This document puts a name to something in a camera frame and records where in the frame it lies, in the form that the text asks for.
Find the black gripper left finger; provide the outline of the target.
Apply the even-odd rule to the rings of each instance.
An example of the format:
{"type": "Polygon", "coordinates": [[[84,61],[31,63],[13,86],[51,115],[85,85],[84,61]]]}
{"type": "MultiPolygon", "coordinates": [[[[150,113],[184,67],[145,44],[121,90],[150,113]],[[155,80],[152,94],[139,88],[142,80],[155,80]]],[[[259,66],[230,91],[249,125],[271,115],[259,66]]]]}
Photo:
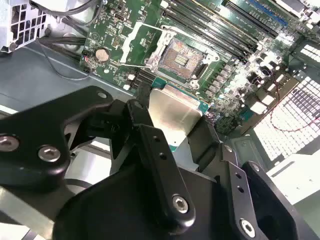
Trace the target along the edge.
{"type": "Polygon", "coordinates": [[[120,164],[117,173],[134,165],[142,168],[147,190],[158,202],[154,217],[168,232],[184,232],[193,225],[195,206],[148,109],[136,99],[114,100],[96,86],[1,120],[1,184],[42,191],[57,188],[70,165],[71,150],[92,137],[111,141],[120,164]]]}

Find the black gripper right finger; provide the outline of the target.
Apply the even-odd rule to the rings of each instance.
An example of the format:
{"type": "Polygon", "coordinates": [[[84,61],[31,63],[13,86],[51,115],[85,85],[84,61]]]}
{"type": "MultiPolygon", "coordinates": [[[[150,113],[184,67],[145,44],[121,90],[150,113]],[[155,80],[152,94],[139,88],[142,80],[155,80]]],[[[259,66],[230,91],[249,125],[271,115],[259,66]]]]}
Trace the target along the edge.
{"type": "Polygon", "coordinates": [[[239,165],[202,117],[187,136],[198,171],[214,179],[213,235],[216,240],[312,240],[314,231],[255,162],[239,165]]]}

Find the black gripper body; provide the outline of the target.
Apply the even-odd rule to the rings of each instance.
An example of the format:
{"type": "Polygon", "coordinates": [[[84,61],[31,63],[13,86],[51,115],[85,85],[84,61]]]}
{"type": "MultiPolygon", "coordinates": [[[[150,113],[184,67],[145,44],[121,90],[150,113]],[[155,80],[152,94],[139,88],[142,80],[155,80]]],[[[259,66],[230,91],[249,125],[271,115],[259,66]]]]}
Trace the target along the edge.
{"type": "Polygon", "coordinates": [[[72,197],[56,217],[55,240],[232,240],[228,210],[214,179],[180,173],[196,210],[194,224],[169,234],[155,218],[158,201],[135,164],[72,197]]]}

